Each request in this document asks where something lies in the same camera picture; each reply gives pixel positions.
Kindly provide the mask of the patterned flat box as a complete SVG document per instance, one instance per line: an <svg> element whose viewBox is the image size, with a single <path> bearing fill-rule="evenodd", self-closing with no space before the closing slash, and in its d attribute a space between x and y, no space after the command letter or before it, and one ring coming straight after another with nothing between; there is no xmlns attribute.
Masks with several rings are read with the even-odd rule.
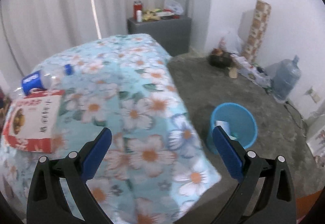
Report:
<svg viewBox="0 0 325 224"><path fill-rule="evenodd" d="M271 88L271 78L264 72L263 68L249 63L245 57L236 54L232 54L231 58L241 75L264 89Z"/></svg>

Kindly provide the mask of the blue white medicine box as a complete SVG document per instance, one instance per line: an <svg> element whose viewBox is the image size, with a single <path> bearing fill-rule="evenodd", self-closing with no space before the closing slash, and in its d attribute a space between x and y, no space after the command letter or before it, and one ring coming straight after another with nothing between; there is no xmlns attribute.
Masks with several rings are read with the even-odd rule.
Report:
<svg viewBox="0 0 325 224"><path fill-rule="evenodd" d="M227 135L231 135L230 126L229 126L229 123L228 122L217 120L215 122L215 126L216 127L217 126L220 126L223 129L223 131L227 133Z"/></svg>

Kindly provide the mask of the floral blue quilt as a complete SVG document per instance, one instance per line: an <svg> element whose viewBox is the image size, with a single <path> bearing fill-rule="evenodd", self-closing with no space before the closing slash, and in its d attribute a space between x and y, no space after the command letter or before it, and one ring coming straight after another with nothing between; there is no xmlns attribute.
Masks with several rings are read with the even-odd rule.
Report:
<svg viewBox="0 0 325 224"><path fill-rule="evenodd" d="M173 223L221 181L148 34L115 35L53 55L36 71L64 91L53 128L60 159L98 135L112 144L88 188L114 223Z"/></svg>

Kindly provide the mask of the blue mesh trash bin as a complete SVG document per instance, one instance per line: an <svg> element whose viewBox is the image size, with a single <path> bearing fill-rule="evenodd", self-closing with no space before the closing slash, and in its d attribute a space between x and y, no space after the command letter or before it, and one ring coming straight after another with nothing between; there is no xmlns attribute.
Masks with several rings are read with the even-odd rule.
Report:
<svg viewBox="0 0 325 224"><path fill-rule="evenodd" d="M206 139L206 145L210 152L218 153L212 138L217 120L229 123L231 131L229 137L237 140L244 149L250 148L255 143L258 128L251 112L237 103L227 102L217 106L210 116L210 129Z"/></svg>

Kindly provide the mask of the patterned wrapping paper roll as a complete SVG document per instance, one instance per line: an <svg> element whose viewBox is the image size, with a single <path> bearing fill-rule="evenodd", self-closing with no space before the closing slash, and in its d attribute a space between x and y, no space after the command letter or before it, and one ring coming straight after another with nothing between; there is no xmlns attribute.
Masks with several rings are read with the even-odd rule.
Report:
<svg viewBox="0 0 325 224"><path fill-rule="evenodd" d="M256 60L257 53L262 45L267 30L271 11L272 6L270 4L263 0L256 1L248 39L242 50L242 56L244 56L249 63L254 63Z"/></svg>

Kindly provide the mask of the grey bedside cabinet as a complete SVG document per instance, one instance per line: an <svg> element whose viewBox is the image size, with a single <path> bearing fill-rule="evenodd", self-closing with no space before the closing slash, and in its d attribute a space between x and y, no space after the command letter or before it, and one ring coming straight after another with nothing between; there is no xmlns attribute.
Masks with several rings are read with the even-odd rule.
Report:
<svg viewBox="0 0 325 224"><path fill-rule="evenodd" d="M127 20L129 34L149 34L171 56L188 52L191 27L191 18L184 15L178 19L162 19L159 21L137 22L132 17Z"/></svg>

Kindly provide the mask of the red white paper bag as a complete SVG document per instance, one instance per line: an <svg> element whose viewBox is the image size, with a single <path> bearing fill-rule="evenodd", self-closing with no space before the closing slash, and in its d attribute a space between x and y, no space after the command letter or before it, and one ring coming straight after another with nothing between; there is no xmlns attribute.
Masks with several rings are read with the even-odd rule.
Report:
<svg viewBox="0 0 325 224"><path fill-rule="evenodd" d="M35 91L15 101L4 126L5 143L25 152L52 153L64 94L64 90Z"/></svg>

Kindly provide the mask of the clear plastic bag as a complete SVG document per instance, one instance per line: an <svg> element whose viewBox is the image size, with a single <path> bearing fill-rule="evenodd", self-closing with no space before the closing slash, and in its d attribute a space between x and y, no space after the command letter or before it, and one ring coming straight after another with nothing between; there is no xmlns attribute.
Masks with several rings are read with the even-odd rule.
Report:
<svg viewBox="0 0 325 224"><path fill-rule="evenodd" d="M182 15L184 10L181 4L175 0L165 0L164 9L171 10L172 13L176 15Z"/></svg>

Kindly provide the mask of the white small bottle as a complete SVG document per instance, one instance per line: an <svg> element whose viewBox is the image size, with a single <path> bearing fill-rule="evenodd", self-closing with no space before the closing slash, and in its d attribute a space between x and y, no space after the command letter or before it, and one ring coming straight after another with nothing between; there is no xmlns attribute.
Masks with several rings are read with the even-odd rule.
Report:
<svg viewBox="0 0 325 224"><path fill-rule="evenodd" d="M142 19L142 11L141 10L136 11L136 20L137 20L138 23L143 21L143 19Z"/></svg>

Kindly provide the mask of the Pepsi plastic bottle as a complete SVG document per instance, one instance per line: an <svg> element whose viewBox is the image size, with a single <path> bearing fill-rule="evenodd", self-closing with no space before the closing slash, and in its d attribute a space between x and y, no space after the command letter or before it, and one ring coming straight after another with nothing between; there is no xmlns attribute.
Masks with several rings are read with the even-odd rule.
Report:
<svg viewBox="0 0 325 224"><path fill-rule="evenodd" d="M25 76L14 85L14 89L10 96L13 99L28 96L35 90L51 90L54 89L60 78L72 75L74 73L71 64L47 64L39 70Z"/></svg>

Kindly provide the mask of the dark basket with items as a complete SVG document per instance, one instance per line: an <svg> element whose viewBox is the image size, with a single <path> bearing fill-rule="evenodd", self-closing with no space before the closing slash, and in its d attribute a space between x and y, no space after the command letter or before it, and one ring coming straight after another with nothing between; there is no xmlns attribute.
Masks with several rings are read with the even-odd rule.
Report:
<svg viewBox="0 0 325 224"><path fill-rule="evenodd" d="M208 56L208 62L211 66L221 68L221 69L231 67L232 65L231 53L226 52L219 48L215 48Z"/></svg>

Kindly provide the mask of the large water jug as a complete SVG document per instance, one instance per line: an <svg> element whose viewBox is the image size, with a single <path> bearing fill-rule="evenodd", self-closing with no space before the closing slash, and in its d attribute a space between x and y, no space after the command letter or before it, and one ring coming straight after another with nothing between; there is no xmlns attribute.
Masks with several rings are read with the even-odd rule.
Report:
<svg viewBox="0 0 325 224"><path fill-rule="evenodd" d="M284 103L287 100L301 77L298 62L299 57L296 55L292 60L282 60L276 69L271 85L273 97L279 103Z"/></svg>

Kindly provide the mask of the snack wrappers pile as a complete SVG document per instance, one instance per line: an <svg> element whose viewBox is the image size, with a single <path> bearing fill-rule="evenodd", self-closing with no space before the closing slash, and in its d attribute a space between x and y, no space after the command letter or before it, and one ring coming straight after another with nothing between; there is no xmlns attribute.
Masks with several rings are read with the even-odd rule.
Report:
<svg viewBox="0 0 325 224"><path fill-rule="evenodd" d="M142 15L142 21L159 21L159 20L168 20L168 19L179 19L180 15L177 15L169 9L151 9L145 10Z"/></svg>

